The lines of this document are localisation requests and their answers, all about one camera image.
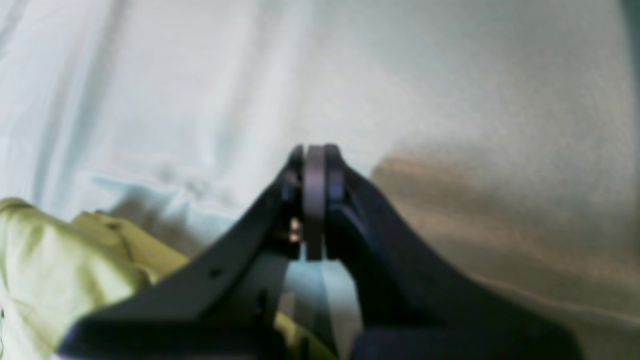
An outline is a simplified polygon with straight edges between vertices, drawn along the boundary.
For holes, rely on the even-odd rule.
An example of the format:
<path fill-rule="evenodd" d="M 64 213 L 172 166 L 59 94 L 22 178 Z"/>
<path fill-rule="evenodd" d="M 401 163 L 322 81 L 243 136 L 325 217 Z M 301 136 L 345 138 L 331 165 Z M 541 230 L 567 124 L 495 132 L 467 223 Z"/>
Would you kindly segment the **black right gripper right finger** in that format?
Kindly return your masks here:
<path fill-rule="evenodd" d="M 326 145 L 327 254 L 358 294 L 352 360 L 581 360 L 560 324 L 476 284 Z"/>

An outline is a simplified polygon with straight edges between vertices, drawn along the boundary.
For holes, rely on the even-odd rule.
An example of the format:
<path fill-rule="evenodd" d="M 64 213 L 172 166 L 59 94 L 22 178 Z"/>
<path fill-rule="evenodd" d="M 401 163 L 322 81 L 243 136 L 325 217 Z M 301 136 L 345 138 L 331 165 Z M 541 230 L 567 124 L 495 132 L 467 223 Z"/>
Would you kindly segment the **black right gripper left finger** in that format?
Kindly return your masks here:
<path fill-rule="evenodd" d="M 78 320 L 57 360 L 285 360 L 274 327 L 300 242 L 303 148 L 210 248 L 158 284 Z"/>

